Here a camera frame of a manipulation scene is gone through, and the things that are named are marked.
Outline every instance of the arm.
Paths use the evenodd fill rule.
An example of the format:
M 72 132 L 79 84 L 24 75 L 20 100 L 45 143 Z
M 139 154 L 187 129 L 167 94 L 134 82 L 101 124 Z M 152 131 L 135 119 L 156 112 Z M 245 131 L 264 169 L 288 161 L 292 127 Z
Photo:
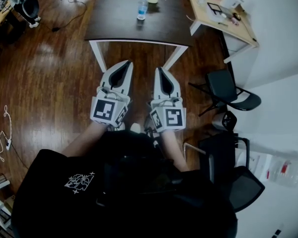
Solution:
M 184 156 L 180 150 L 174 131 L 166 130 L 161 134 L 162 146 L 168 159 L 173 160 L 174 166 L 181 172 L 189 171 Z
M 106 130 L 107 125 L 92 122 L 81 135 L 64 149 L 62 154 L 67 157 L 84 156 L 102 137 Z

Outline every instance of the wooden floor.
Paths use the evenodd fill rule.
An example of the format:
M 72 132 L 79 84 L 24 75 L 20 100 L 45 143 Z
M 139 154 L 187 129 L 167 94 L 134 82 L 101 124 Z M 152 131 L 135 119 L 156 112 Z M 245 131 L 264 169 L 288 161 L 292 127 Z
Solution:
M 86 13 L 53 33 L 48 27 L 65 25 L 84 12 L 84 5 L 67 0 L 39 0 L 40 26 L 27 28 L 15 44 L 4 47 L 0 57 L 0 130 L 9 132 L 8 118 L 3 117 L 3 108 L 7 105 L 12 118 L 12 143 L 28 167 L 40 149 L 62 151 L 90 123 L 91 98 L 96 95 L 102 72 L 84 35 L 97 0 L 79 1 L 86 3 Z M 183 2 L 188 15 L 194 18 L 189 0 Z M 170 69 L 180 83 L 187 108 L 187 128 L 177 132 L 179 144 L 184 140 L 196 144 L 214 115 L 209 112 L 198 117 L 211 100 L 188 86 L 188 82 L 203 83 L 207 72 L 226 68 L 217 30 L 201 28 L 194 37 L 194 46 Z M 148 114 L 146 102 L 152 97 L 154 70 L 164 64 L 173 49 L 142 43 L 103 44 L 108 67 L 123 60 L 134 63 L 133 103 L 126 119 L 127 126 L 133 122 L 144 123 Z M 6 175 L 12 191 L 16 192 L 27 168 L 12 148 L 2 156 L 5 162 L 0 161 L 0 173 Z M 188 163 L 195 168 L 193 154 L 188 155 Z

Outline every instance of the white table leg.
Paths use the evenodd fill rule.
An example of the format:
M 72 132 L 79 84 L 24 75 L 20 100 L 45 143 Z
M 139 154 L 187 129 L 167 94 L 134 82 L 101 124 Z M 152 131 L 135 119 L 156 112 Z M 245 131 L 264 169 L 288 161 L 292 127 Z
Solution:
M 93 52 L 96 56 L 96 59 L 98 61 L 101 71 L 105 72 L 107 70 L 107 67 L 106 67 L 106 63 L 105 63 L 103 54 L 101 52 L 99 43 L 97 41 L 89 41 L 89 44 L 91 45 L 91 48 L 93 49 Z
M 199 26 L 201 25 L 199 20 L 195 20 L 193 22 L 193 24 L 190 26 L 190 32 L 191 32 L 191 36 L 194 35 L 194 33 L 196 32 L 196 30 L 198 30 Z
M 250 49 L 252 49 L 253 46 L 248 44 L 247 46 L 245 46 L 244 48 L 240 49 L 239 51 L 235 52 L 233 55 L 229 56 L 228 58 L 224 59 L 224 63 L 228 63 L 230 61 L 232 61 L 232 59 L 238 55 L 240 55 L 241 53 L 244 53 Z
M 165 62 L 162 67 L 165 70 L 169 70 L 171 66 L 179 59 L 179 57 L 187 50 L 187 46 L 178 46 L 175 48 L 175 51 L 172 53 L 168 61 Z

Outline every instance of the dark wooden table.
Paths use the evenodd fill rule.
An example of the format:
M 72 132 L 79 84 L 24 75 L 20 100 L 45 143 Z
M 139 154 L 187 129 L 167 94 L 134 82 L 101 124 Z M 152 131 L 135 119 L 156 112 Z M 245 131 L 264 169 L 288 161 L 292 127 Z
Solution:
M 103 72 L 107 68 L 98 42 L 130 41 L 176 46 L 163 66 L 167 70 L 193 44 L 182 0 L 159 0 L 157 4 L 149 4 L 145 20 L 137 19 L 139 1 L 95 1 L 85 39 L 90 42 Z

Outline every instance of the black t-shirt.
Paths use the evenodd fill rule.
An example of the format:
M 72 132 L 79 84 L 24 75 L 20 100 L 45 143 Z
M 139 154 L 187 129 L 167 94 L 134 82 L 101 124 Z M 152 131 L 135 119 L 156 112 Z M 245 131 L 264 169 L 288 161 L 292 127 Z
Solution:
M 12 212 L 16 236 L 170 234 L 190 229 L 186 225 L 212 230 L 210 225 L 215 222 L 227 230 L 236 222 L 231 205 L 209 181 L 197 178 L 195 172 L 186 172 L 184 193 L 119 195 L 118 203 L 109 206 L 106 192 L 110 179 L 104 175 L 106 166 L 109 163 L 114 167 L 114 160 L 126 157 L 162 158 L 151 139 L 130 132 L 105 133 L 84 157 L 67 158 L 54 151 L 41 150 L 16 195 Z M 136 186 L 142 181 L 137 180 L 141 175 L 134 175 Z M 198 200 L 192 202 L 192 194 Z

